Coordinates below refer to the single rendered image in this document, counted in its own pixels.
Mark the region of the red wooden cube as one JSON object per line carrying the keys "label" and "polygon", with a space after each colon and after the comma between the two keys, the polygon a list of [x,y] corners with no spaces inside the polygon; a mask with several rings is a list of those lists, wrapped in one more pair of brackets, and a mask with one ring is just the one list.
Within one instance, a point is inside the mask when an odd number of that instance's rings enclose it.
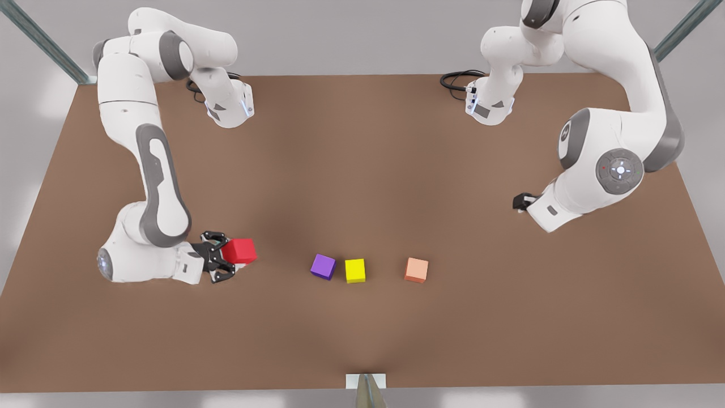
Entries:
{"label": "red wooden cube", "polygon": [[231,264],[249,265],[257,260],[252,239],[231,239],[220,250],[223,258]]}

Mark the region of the purple wooden cube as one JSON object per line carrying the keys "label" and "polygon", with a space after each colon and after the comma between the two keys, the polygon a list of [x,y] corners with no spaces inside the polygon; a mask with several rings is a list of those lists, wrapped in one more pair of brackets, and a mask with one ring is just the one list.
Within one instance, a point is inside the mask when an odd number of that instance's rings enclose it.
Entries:
{"label": "purple wooden cube", "polygon": [[310,272],[316,276],[330,281],[336,269],[336,260],[334,258],[316,254]]}

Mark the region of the orange wooden cube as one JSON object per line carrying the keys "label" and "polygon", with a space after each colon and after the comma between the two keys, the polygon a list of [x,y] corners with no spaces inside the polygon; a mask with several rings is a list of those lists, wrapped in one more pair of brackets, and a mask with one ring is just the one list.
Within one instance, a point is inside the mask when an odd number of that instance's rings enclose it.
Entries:
{"label": "orange wooden cube", "polygon": [[423,283],[427,281],[428,261],[417,258],[408,258],[404,279],[411,282]]}

